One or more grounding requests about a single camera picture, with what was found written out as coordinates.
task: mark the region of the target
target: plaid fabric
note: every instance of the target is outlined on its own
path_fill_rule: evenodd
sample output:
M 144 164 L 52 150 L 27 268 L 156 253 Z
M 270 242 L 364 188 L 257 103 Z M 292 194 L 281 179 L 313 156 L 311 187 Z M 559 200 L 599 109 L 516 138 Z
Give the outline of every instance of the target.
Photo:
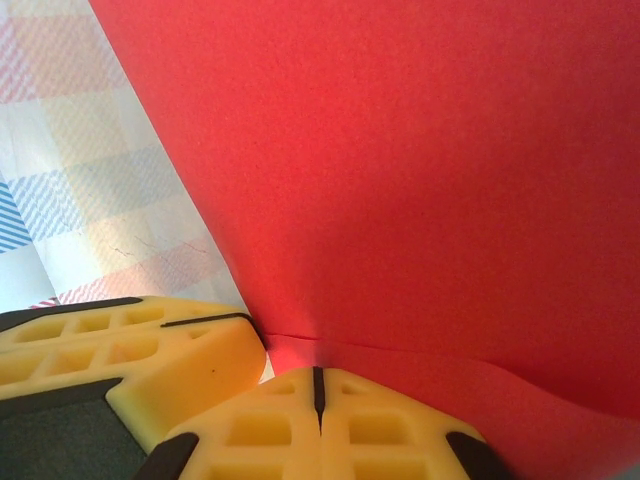
M 87 0 L 0 0 L 0 174 L 62 303 L 241 302 Z

